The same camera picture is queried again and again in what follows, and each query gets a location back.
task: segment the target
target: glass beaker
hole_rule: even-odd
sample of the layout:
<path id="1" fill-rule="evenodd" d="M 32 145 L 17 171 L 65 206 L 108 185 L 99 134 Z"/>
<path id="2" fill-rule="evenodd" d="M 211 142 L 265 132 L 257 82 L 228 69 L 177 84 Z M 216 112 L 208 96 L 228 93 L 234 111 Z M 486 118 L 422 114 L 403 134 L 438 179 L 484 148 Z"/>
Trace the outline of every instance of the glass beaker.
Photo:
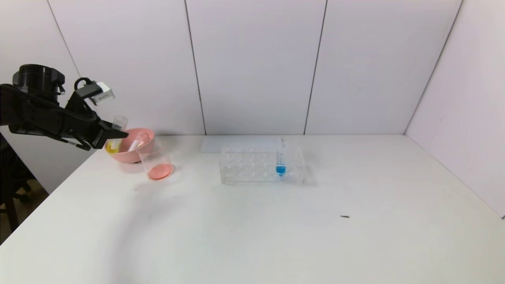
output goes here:
<path id="1" fill-rule="evenodd" d="M 154 138 L 145 146 L 136 150 L 144 166 L 144 170 L 150 179 L 162 179 L 174 171 L 170 163 L 165 143 L 159 138 Z"/>

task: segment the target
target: floor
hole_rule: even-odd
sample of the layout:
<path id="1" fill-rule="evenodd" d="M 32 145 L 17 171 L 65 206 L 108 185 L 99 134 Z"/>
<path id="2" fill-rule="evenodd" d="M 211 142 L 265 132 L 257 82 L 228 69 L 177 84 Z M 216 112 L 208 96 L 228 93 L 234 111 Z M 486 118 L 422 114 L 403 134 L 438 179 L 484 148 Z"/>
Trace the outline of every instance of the floor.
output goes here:
<path id="1" fill-rule="evenodd" d="M 25 192 L 24 189 L 19 189 L 18 194 L 27 194 L 30 197 L 30 201 L 27 203 L 21 203 L 18 199 L 14 198 L 14 205 L 16 206 L 16 212 L 18 214 L 18 220 L 21 224 L 41 203 L 44 201 L 49 194 L 44 190 L 44 188 L 38 183 L 37 180 L 32 179 L 28 181 L 28 184 L 32 188 L 30 192 Z M 5 209 L 5 205 L 2 204 L 0 209 Z M 11 235 L 11 228 L 9 226 L 9 220 L 7 214 L 0 214 L 0 245 Z"/>

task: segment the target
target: blue liquid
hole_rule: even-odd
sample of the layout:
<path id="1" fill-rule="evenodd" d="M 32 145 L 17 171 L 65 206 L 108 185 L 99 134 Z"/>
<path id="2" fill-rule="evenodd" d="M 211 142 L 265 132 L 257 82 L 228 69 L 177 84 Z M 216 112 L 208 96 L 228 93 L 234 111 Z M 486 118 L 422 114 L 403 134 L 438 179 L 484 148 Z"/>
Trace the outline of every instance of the blue liquid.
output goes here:
<path id="1" fill-rule="evenodd" d="M 275 171 L 279 176 L 283 176 L 286 173 L 286 165 L 277 164 L 277 166 L 275 167 Z"/>

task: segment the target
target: yellow liquid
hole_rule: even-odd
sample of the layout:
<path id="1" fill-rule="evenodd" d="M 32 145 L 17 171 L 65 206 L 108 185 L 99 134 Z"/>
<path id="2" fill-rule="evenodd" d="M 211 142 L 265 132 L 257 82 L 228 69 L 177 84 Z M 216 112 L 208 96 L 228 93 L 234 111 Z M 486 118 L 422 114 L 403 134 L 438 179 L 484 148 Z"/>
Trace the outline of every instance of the yellow liquid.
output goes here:
<path id="1" fill-rule="evenodd" d="M 115 153 L 119 152 L 120 145 L 121 145 L 121 142 L 113 143 L 112 141 L 107 141 L 107 144 L 105 144 L 105 151 L 107 151 L 107 153 L 109 153 L 109 154 L 115 154 Z"/>

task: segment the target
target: cable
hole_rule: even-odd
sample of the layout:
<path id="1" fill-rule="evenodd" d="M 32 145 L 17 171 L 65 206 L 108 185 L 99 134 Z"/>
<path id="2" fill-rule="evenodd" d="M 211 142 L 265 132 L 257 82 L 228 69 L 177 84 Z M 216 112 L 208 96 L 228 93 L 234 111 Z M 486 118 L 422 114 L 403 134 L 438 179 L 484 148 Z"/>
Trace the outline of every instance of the cable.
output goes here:
<path id="1" fill-rule="evenodd" d="M 89 78 L 87 77 L 80 77 L 79 79 L 77 79 L 74 83 L 74 90 L 77 90 L 78 89 L 78 86 L 79 86 L 79 83 L 81 81 L 85 81 L 87 85 L 90 85 L 90 84 L 93 84 L 93 81 L 91 81 Z"/>

